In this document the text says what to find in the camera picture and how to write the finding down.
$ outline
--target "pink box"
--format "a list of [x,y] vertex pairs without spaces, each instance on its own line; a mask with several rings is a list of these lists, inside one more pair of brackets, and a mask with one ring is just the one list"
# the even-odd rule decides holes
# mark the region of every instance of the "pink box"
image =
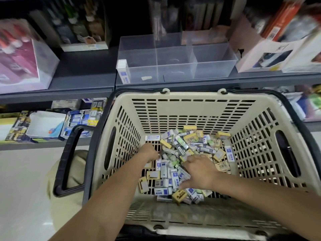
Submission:
[[292,42],[275,42],[262,38],[242,15],[231,36],[230,45],[239,58],[238,72],[281,70],[307,37]]
[[27,20],[0,20],[0,94],[47,89],[58,63]]

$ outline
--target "shopping basket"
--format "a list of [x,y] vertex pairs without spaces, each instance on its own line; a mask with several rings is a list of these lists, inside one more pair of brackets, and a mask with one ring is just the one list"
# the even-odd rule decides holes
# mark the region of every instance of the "shopping basket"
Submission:
[[[280,107],[287,109],[293,124]],[[145,136],[196,125],[204,134],[229,132],[223,140],[232,147],[231,174],[321,195],[321,154],[291,104],[272,90],[218,92],[160,92],[116,90],[106,105],[90,142],[84,184],[66,189],[68,165],[81,130],[73,129],[57,172],[54,193],[64,196],[84,191],[83,204],[145,143]],[[158,141],[151,141],[159,151]],[[288,230],[260,211],[213,193],[199,205],[156,202],[154,180],[150,190],[137,188],[123,231],[147,230],[154,234],[265,240]]]

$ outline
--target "hand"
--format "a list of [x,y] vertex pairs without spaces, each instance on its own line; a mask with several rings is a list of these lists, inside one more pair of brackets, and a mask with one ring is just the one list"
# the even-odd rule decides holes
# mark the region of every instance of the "hand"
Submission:
[[138,154],[142,156],[146,163],[158,159],[158,153],[151,143],[145,143],[138,149]]
[[226,175],[226,173],[219,172],[214,163],[204,155],[189,156],[183,166],[191,178],[182,182],[179,185],[180,189],[195,188],[215,191],[213,188],[217,180]]

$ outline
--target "beige plastic basket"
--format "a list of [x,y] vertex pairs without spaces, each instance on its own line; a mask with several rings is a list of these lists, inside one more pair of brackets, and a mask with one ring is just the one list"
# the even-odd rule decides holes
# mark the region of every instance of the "beige plastic basket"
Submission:
[[[275,98],[264,93],[225,91],[167,90],[165,94],[127,92],[118,96],[101,134],[91,191],[137,152],[146,135],[197,125],[204,134],[231,133],[232,138],[223,142],[232,146],[236,159],[230,163],[231,174],[320,195],[320,178],[310,152]],[[292,148],[300,171],[298,177],[293,176],[282,157],[275,136],[278,130]],[[109,159],[106,151],[112,132],[115,140]],[[157,151],[161,149],[158,142],[151,143]],[[143,170],[142,176],[154,167]],[[125,224],[141,225],[158,234],[242,240],[265,240],[288,231],[258,210],[219,193],[213,193],[199,205],[178,206],[156,202],[154,180],[149,180],[149,188],[146,194],[140,194],[137,187]]]

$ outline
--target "pile of erasers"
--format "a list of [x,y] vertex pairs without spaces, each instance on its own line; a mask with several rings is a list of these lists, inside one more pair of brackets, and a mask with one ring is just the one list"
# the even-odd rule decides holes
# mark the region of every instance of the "pile of erasers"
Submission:
[[[222,172],[230,170],[229,161],[234,161],[231,146],[225,145],[225,151],[221,149],[222,140],[231,137],[229,133],[217,132],[215,135],[204,135],[203,131],[197,130],[196,126],[185,125],[182,130],[170,129],[162,135],[150,137],[160,142],[162,150],[159,152],[159,159],[155,162],[155,170],[146,171],[146,176],[141,177],[138,183],[140,192],[146,193],[151,191],[148,180],[155,180],[154,193],[159,202],[174,200],[177,203],[198,204],[212,194],[210,190],[192,188],[179,190],[179,184],[190,178],[187,170],[181,165],[187,161],[188,156],[206,155]],[[147,163],[144,168],[152,169],[152,162]]]

